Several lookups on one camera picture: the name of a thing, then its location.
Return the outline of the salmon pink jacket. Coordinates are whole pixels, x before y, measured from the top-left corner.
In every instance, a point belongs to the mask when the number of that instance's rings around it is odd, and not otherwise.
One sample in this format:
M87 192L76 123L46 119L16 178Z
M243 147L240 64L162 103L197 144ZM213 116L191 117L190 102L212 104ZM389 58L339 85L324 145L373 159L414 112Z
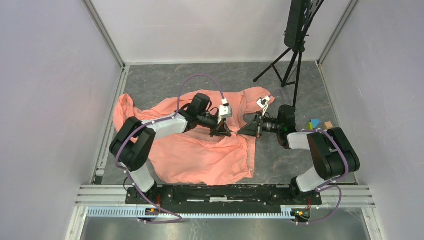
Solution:
M247 123L244 116L261 110L257 101L271 93L262 87L224 96L233 116L227 120L231 136L210 136L198 126L186 133L173 134L153 143L149 160L157 176L168 184L230 185L255 173L256 138L237 132Z

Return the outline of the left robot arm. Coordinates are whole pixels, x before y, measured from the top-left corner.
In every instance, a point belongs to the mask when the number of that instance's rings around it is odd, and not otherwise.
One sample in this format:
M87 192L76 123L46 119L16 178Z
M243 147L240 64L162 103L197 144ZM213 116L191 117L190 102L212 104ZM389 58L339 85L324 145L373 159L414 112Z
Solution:
M138 197L145 204L153 203L157 198L155 180L151 176L146 162L155 141L173 134L182 134L202 126L210 130L210 136L230 137L231 131L227 119L232 117L232 108L226 98L215 114L211 114L211 99L197 93L190 103L178 105L169 116L152 120L128 118L109 146L109 152L115 158L115 166L124 170L128 179L138 191Z

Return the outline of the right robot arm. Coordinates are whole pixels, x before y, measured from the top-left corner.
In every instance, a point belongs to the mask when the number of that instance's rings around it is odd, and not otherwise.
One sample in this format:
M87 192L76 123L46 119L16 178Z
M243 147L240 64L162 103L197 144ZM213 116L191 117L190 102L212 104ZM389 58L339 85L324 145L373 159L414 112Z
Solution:
M257 112L238 134L259 138L263 133L274 133L281 147L310 151L313 166L294 177L288 188L289 199L302 204L312 192L323 190L328 184L358 171L360 160L340 127L297 130L295 112L294 107L285 104L279 107L277 117Z

